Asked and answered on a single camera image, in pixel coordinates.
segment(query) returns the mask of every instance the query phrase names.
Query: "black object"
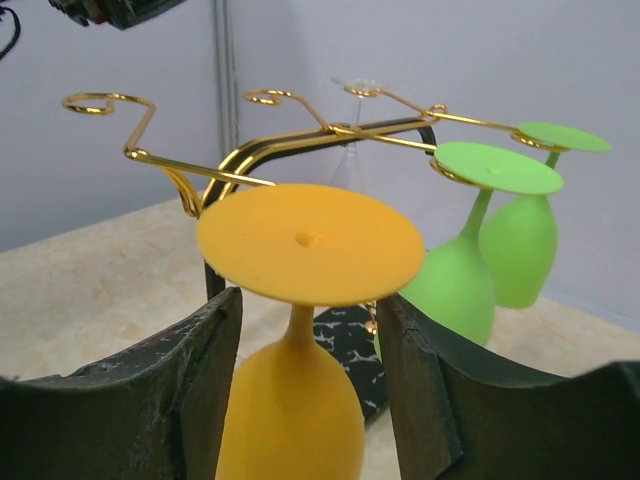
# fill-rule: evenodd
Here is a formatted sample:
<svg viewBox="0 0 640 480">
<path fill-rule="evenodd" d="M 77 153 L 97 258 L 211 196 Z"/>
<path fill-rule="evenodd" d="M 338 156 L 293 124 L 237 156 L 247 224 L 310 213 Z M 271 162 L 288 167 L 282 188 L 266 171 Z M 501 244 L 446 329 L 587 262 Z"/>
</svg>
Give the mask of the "black object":
<svg viewBox="0 0 640 480">
<path fill-rule="evenodd" d="M 640 362 L 563 378 L 477 346 L 399 295 L 377 314 L 403 480 L 640 478 Z"/>
<path fill-rule="evenodd" d="M 5 14 L 7 12 L 11 15 L 11 18 L 13 19 L 13 34 L 11 35 L 11 39 L 9 40 L 9 43 L 7 43 L 2 50 L 0 50 L 0 60 L 2 60 L 7 55 L 7 53 L 13 50 L 13 47 L 16 46 L 16 44 L 18 43 L 18 40 L 20 39 L 20 32 L 22 29 L 20 26 L 20 19 L 18 18 L 18 14 L 13 9 L 9 7 L 3 7 L 2 5 L 0 5 L 0 22 L 4 21 Z"/>
<path fill-rule="evenodd" d="M 155 18 L 185 0 L 49 0 L 78 25 L 108 23 L 126 30 Z"/>
<path fill-rule="evenodd" d="M 241 322 L 229 288 L 68 377 L 0 378 L 0 478 L 212 480 Z"/>
<path fill-rule="evenodd" d="M 388 404 L 384 369 L 365 328 L 369 312 L 362 307 L 332 308 L 318 315 L 313 324 L 316 342 L 343 366 L 360 399 L 366 423 Z"/>
<path fill-rule="evenodd" d="M 410 119 L 403 118 L 385 122 L 367 123 L 362 125 L 362 127 L 380 128 L 409 123 L 408 120 Z M 420 128 L 418 129 L 418 133 L 424 143 L 436 145 L 436 137 L 432 127 Z M 299 135 L 297 139 L 309 139 L 326 135 L 327 132 L 318 131 Z M 251 172 L 256 168 L 272 160 L 322 150 L 327 147 L 344 146 L 354 141 L 361 140 L 362 139 L 336 139 L 331 144 L 276 152 L 272 155 L 261 158 L 260 161 L 256 162 L 251 169 L 245 172 L 245 174 L 251 175 Z M 254 143 L 251 148 L 245 150 L 244 155 L 236 156 L 233 161 L 225 167 L 224 171 L 233 172 L 242 164 L 242 162 L 244 162 L 244 160 L 246 160 L 248 156 L 262 149 L 268 142 L 269 140 Z M 224 182 L 214 183 L 211 194 L 207 197 L 208 203 L 205 204 L 205 208 L 209 207 L 220 196 L 225 185 L 226 183 Z M 207 282 L 207 295 L 209 298 L 214 297 L 225 288 L 226 284 L 224 279 L 206 264 L 205 279 Z M 317 333 L 327 331 L 326 326 L 321 326 L 323 322 L 325 322 L 325 317 L 327 319 L 330 317 L 333 317 L 334 319 L 339 317 L 342 319 L 342 323 L 340 325 L 335 325 L 333 330 L 331 330 L 330 333 L 327 333 L 332 336 L 332 343 L 327 343 L 326 341 L 319 341 L 319 343 L 341 363 L 347 375 L 349 375 L 349 378 L 356 389 L 356 393 L 358 394 L 358 398 L 360 399 L 365 422 L 369 424 L 374 421 L 378 414 L 387 407 L 388 395 L 386 392 L 386 384 L 384 382 L 384 369 L 380 362 L 371 361 L 375 358 L 375 351 L 373 347 L 373 337 L 365 329 L 365 323 L 369 320 L 368 312 L 361 307 L 331 309 L 327 313 L 316 318 L 316 326 L 314 329 Z"/>
</svg>

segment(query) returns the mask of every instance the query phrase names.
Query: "wine glass holder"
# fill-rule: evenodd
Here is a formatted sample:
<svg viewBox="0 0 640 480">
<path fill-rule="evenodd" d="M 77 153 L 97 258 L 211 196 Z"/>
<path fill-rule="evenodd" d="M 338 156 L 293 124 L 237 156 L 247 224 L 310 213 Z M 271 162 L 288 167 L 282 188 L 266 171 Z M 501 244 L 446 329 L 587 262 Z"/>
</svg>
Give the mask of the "wine glass holder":
<svg viewBox="0 0 640 480">
<path fill-rule="evenodd" d="M 344 123 L 329 123 L 324 117 L 301 95 L 284 90 L 252 90 L 246 92 L 243 97 L 246 101 L 266 106 L 279 106 L 283 99 L 291 99 L 301 104 L 311 117 L 319 124 L 320 128 L 301 132 L 290 132 L 256 138 L 236 148 L 229 153 L 220 163 L 218 168 L 185 163 L 153 154 L 139 147 L 139 142 L 145 130 L 149 126 L 156 107 L 153 102 L 137 96 L 119 93 L 80 93 L 70 95 L 63 99 L 64 108 L 76 113 L 87 115 L 109 115 L 115 111 L 115 102 L 127 102 L 142 105 L 146 111 L 135 127 L 124 146 L 125 157 L 160 168 L 169 177 L 176 187 L 184 212 L 191 217 L 199 218 L 203 210 L 215 200 L 222 200 L 232 193 L 239 185 L 246 186 L 274 186 L 275 183 L 248 176 L 247 172 L 256 168 L 267 159 L 281 158 L 312 150 L 330 148 L 337 145 L 346 145 L 352 142 L 370 140 L 375 142 L 396 145 L 423 151 L 431 156 L 429 165 L 442 177 L 463 185 L 482 188 L 482 185 L 474 184 L 444 168 L 434 156 L 437 149 L 435 136 L 431 127 L 442 120 L 464 123 L 471 126 L 490 128 L 506 132 L 514 141 L 534 149 L 543 150 L 555 154 L 567 152 L 569 149 L 551 145 L 539 141 L 520 131 L 517 127 L 501 123 L 485 121 L 460 115 L 453 115 L 444 104 L 434 104 L 431 107 L 422 107 L 407 100 L 386 88 L 372 88 L 359 90 L 351 86 L 344 86 L 343 90 L 352 95 L 363 98 L 386 97 L 413 110 L 416 115 L 408 118 L 388 120 L 374 124 L 348 125 Z M 86 106 L 87 101 L 105 101 L 104 106 Z M 418 130 L 423 142 L 415 142 L 391 135 L 411 130 Z M 237 165 L 233 171 L 227 171 L 232 164 Z M 210 182 L 202 197 L 198 194 L 193 184 L 185 177 L 184 173 L 205 176 Z M 371 320 L 366 328 L 369 333 L 375 334 L 377 326 L 375 322 L 375 304 L 365 305 Z"/>
</svg>

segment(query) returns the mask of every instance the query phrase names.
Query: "wine glass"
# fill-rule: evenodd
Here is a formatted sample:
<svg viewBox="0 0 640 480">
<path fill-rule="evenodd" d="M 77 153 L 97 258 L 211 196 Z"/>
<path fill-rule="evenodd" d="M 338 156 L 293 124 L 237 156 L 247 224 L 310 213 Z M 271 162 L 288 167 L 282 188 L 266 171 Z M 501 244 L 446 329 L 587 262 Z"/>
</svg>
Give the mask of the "wine glass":
<svg viewBox="0 0 640 480">
<path fill-rule="evenodd" d="M 490 145 L 440 145 L 435 160 L 449 174 L 479 188 L 460 233 L 431 250 L 420 273 L 401 295 L 434 321 L 485 345 L 495 317 L 494 284 L 479 245 L 479 233 L 493 190 L 548 195 L 562 188 L 553 169 L 536 160 Z"/>
<path fill-rule="evenodd" d="M 333 77 L 331 81 L 342 86 L 342 88 L 349 93 L 356 92 L 356 100 L 353 104 L 353 114 L 351 116 L 351 125 L 360 123 L 362 101 L 366 98 L 367 93 L 380 88 L 387 88 L 386 84 L 362 78 L 341 80 Z M 344 155 L 338 164 L 338 168 L 331 177 L 330 185 L 351 190 L 352 192 L 366 193 L 364 177 L 362 175 L 362 166 L 356 142 L 349 143 L 345 146 Z"/>
<path fill-rule="evenodd" d="M 371 216 L 379 221 L 372 224 Z M 315 342 L 314 307 L 395 293 L 420 269 L 420 232 L 371 197 L 280 184 L 214 203 L 197 237 L 205 260 L 224 278 L 291 304 L 283 338 L 234 373 L 216 478 L 359 479 L 362 409 L 340 363 Z"/>
<path fill-rule="evenodd" d="M 563 150 L 611 150 L 606 140 L 563 125 L 527 122 L 518 130 L 516 138 L 552 146 L 546 161 L 550 168 L 555 168 Z M 480 230 L 480 249 L 491 270 L 497 304 L 517 309 L 532 306 L 558 249 L 558 227 L 548 196 L 522 195 L 498 209 Z"/>
</svg>

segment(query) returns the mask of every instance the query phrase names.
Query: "curled wire loop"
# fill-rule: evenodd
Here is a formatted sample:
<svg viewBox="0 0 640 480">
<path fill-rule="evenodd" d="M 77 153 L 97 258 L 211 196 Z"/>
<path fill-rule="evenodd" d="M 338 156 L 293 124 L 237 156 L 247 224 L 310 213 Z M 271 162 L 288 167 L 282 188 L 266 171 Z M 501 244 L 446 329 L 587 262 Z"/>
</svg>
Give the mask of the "curled wire loop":
<svg viewBox="0 0 640 480">
<path fill-rule="evenodd" d="M 440 115 L 449 115 L 449 107 L 447 107 L 443 103 L 436 103 L 435 105 L 431 105 L 429 107 L 429 110 L 427 110 L 427 115 L 442 120 L 442 117 Z"/>
<path fill-rule="evenodd" d="M 362 89 L 362 88 L 358 88 L 356 86 L 353 85 L 344 85 L 342 87 L 342 89 L 347 92 L 350 93 L 351 95 L 357 95 L 358 97 L 364 97 L 364 98 L 376 98 L 379 95 L 383 95 L 385 97 L 389 97 L 392 100 L 395 100 L 396 102 L 404 105 L 405 107 L 409 107 L 411 110 L 414 110 L 415 112 L 418 113 L 418 116 L 420 118 L 425 118 L 427 116 L 430 116 L 430 112 L 432 109 L 436 109 L 436 107 L 438 108 L 442 108 L 444 109 L 445 113 L 448 113 L 448 108 L 445 105 L 434 105 L 431 108 L 425 109 L 423 107 L 421 107 L 420 105 L 417 105 L 415 103 L 413 103 L 410 100 L 407 100 L 404 97 L 401 97 L 400 95 L 397 95 L 395 93 L 393 93 L 390 90 L 387 90 L 386 88 L 370 88 L 370 89 Z M 441 118 L 439 117 L 433 117 L 433 121 L 431 123 L 429 123 L 428 125 L 435 125 L 436 123 L 438 123 L 441 120 Z"/>
<path fill-rule="evenodd" d="M 82 102 L 96 100 L 104 101 L 104 106 L 87 106 L 82 104 Z M 160 168 L 167 177 L 169 177 L 178 190 L 180 200 L 182 201 L 182 207 L 187 215 L 198 218 L 202 214 L 204 207 L 195 187 L 182 172 L 190 172 L 226 182 L 251 186 L 275 185 L 273 182 L 269 182 L 267 180 L 226 173 L 209 167 L 159 157 L 138 147 L 140 137 L 144 134 L 156 111 L 156 107 L 153 102 L 145 98 L 123 95 L 120 93 L 79 93 L 65 97 L 62 100 L 62 106 L 72 112 L 85 115 L 110 115 L 115 111 L 115 101 L 135 103 L 146 107 L 144 116 L 139 121 L 124 146 L 124 155 L 131 160 L 151 164 Z"/>
<path fill-rule="evenodd" d="M 568 152 L 569 151 L 568 148 L 557 147 L 557 146 L 554 146 L 554 145 L 548 145 L 546 143 L 540 143 L 537 140 L 535 140 L 534 138 L 532 138 L 532 137 L 530 137 L 528 135 L 525 135 L 524 133 L 522 133 L 519 130 L 515 130 L 515 131 L 511 132 L 510 137 L 513 140 L 515 140 L 516 142 L 524 143 L 528 147 L 537 148 L 539 150 L 545 150 L 545 151 L 551 152 L 551 153 L 564 153 L 564 152 Z"/>
<path fill-rule="evenodd" d="M 469 185 L 469 186 L 472 186 L 472 187 L 479 187 L 475 183 L 469 182 L 468 180 L 465 180 L 464 178 L 461 178 L 461 177 L 457 176 L 456 174 L 450 172 L 449 170 L 444 169 L 442 167 L 442 165 L 440 165 L 440 163 L 438 163 L 438 161 L 435 159 L 435 157 L 431 157 L 431 160 L 429 160 L 429 165 L 431 166 L 431 168 L 435 172 L 439 173 L 440 175 L 442 175 L 447 180 L 451 180 L 451 181 L 459 183 L 461 185 Z"/>
<path fill-rule="evenodd" d="M 367 302 L 364 304 L 364 308 L 369 314 L 369 320 L 365 322 L 364 328 L 367 329 L 371 335 L 378 333 L 378 321 L 376 320 L 376 302 Z"/>
<path fill-rule="evenodd" d="M 282 105 L 283 98 L 290 98 L 300 103 L 309 114 L 320 124 L 320 126 L 326 130 L 330 130 L 331 126 L 327 121 L 313 108 L 313 106 L 302 96 L 285 90 L 250 90 L 245 92 L 243 98 L 249 102 L 259 103 L 261 105 L 268 105 L 271 107 L 277 107 Z"/>
</svg>

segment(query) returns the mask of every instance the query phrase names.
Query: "beige tabletop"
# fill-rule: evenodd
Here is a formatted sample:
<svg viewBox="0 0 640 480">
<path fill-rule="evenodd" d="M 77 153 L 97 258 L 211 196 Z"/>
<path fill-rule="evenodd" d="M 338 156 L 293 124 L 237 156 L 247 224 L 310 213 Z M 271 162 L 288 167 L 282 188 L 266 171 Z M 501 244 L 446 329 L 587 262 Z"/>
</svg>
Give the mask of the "beige tabletop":
<svg viewBox="0 0 640 480">
<path fill-rule="evenodd" d="M 206 302 L 195 221 L 171 201 L 0 254 L 0 374 L 68 374 Z M 244 292 L 238 361 L 284 332 L 288 306 Z M 561 375 L 640 359 L 640 334 L 541 299 L 500 311 L 489 348 Z M 368 431 L 362 478 L 399 479 L 388 412 Z"/>
</svg>

